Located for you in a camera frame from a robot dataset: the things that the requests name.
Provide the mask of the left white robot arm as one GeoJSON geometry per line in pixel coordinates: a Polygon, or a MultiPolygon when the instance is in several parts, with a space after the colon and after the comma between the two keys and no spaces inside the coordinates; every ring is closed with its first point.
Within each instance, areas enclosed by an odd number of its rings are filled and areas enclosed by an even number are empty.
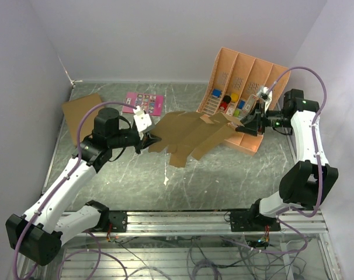
{"type": "Polygon", "coordinates": [[[161,139],[150,132],[154,122],[140,107],[133,108],[133,122],[121,129],[124,117],[115,108],[99,110],[93,130],[78,144],[64,171],[22,216],[11,215],[6,231],[11,247],[36,264],[55,259],[62,245],[84,230],[104,231],[109,226],[109,208],[87,202],[79,211],[63,217],[79,190],[111,160],[114,149],[134,147],[136,153],[161,139]]]}

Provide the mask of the yellow block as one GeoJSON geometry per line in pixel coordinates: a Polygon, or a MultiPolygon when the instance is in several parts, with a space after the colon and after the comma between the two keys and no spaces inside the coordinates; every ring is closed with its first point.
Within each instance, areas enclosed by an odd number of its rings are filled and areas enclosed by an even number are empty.
{"type": "Polygon", "coordinates": [[[239,95],[237,95],[236,93],[231,94],[231,102],[236,103],[238,99],[239,99],[239,95]]]}

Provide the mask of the red block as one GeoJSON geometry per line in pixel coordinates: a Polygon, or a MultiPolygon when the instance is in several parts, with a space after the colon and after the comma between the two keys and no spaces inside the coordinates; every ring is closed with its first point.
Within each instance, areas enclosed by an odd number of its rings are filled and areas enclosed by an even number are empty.
{"type": "Polygon", "coordinates": [[[221,104],[219,106],[220,110],[222,110],[222,111],[226,111],[227,107],[228,107],[228,103],[226,103],[226,102],[221,102],[221,104]]]}

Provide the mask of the orange plastic file organizer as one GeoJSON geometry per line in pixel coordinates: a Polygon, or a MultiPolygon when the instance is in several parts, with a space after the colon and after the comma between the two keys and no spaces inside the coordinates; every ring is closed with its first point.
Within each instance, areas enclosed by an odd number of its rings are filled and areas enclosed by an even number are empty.
{"type": "Polygon", "coordinates": [[[255,100],[259,87],[271,87],[285,70],[285,66],[223,47],[216,56],[209,84],[197,111],[212,116],[218,112],[225,113],[232,107],[240,109],[241,115],[242,111],[249,111],[247,102],[255,100]],[[212,96],[214,89],[221,90],[219,98],[212,96]],[[239,95],[236,103],[231,102],[232,93],[239,95]],[[221,102],[228,103],[226,111],[220,110],[221,102]]]}

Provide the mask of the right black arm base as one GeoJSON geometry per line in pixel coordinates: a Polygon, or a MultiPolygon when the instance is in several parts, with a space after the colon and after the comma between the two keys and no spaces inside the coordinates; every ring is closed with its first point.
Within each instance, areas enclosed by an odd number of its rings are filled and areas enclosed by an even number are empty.
{"type": "Polygon", "coordinates": [[[229,222],[232,232],[278,232],[280,224],[275,218],[263,215],[253,216],[248,209],[237,209],[228,211],[224,219],[229,222]]]}

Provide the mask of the closed brown cardboard box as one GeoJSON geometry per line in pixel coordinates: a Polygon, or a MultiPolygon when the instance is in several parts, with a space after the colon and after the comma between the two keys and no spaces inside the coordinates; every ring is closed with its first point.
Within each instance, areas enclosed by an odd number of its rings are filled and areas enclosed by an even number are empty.
{"type": "MultiPolygon", "coordinates": [[[[94,106],[100,104],[102,99],[98,93],[90,94],[69,102],[65,102],[62,105],[65,120],[68,125],[69,132],[71,134],[72,143],[77,146],[77,130],[79,123],[84,115],[94,106]]],[[[81,132],[80,141],[82,141],[87,135],[91,134],[94,126],[94,119],[98,115],[98,112],[103,107],[97,108],[91,113],[85,120],[81,132]]]]}

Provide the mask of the pink sticker sheet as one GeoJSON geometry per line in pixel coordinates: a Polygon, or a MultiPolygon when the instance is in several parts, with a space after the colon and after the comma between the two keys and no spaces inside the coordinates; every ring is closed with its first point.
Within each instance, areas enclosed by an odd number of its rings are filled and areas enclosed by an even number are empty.
{"type": "Polygon", "coordinates": [[[125,103],[131,106],[140,106],[151,116],[159,117],[162,113],[164,97],[158,94],[128,92],[125,103]]]}

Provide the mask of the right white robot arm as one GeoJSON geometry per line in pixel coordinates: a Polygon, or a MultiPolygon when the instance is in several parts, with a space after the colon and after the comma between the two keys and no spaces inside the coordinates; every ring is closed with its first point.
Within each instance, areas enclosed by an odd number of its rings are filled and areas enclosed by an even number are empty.
{"type": "Polygon", "coordinates": [[[248,226],[259,231],[283,209],[316,211],[337,181],[338,169],[329,164],[323,150],[318,102],[305,99],[302,90],[292,89],[284,95],[281,110],[270,110],[272,91],[263,86],[256,96],[255,106],[235,130],[257,136],[267,127],[287,128],[297,150],[296,163],[281,179],[278,191],[251,206],[248,226]]]}

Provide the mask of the white card box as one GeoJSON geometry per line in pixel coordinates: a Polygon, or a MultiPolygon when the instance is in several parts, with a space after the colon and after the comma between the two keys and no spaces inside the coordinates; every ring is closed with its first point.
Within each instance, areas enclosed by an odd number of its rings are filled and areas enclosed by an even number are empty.
{"type": "Polygon", "coordinates": [[[225,113],[229,116],[233,116],[234,111],[235,111],[235,108],[229,107],[225,113]]]}

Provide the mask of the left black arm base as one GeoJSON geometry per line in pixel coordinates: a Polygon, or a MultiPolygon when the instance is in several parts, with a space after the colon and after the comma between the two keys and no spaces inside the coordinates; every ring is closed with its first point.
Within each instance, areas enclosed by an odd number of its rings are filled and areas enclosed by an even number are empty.
{"type": "Polygon", "coordinates": [[[127,230],[127,224],[126,211],[109,211],[109,232],[124,233],[127,230]]]}

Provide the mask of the aluminium mounting rail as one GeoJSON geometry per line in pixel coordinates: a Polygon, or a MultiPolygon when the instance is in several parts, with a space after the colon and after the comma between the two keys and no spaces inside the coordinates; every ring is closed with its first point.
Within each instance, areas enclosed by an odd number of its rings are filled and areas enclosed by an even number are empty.
{"type": "MultiPolygon", "coordinates": [[[[127,230],[115,233],[120,236],[161,235],[234,235],[230,224],[224,219],[226,211],[180,211],[180,212],[128,212],[127,230]]],[[[322,213],[306,218],[296,211],[281,215],[278,232],[324,233],[328,230],[322,213]]]]}

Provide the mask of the blue block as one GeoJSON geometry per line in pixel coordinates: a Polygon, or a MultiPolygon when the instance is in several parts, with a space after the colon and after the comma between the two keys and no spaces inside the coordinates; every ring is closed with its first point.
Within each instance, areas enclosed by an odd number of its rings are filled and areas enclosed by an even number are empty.
{"type": "Polygon", "coordinates": [[[212,91],[212,96],[216,97],[216,98],[219,98],[221,95],[221,90],[218,90],[218,89],[214,89],[212,91]]]}

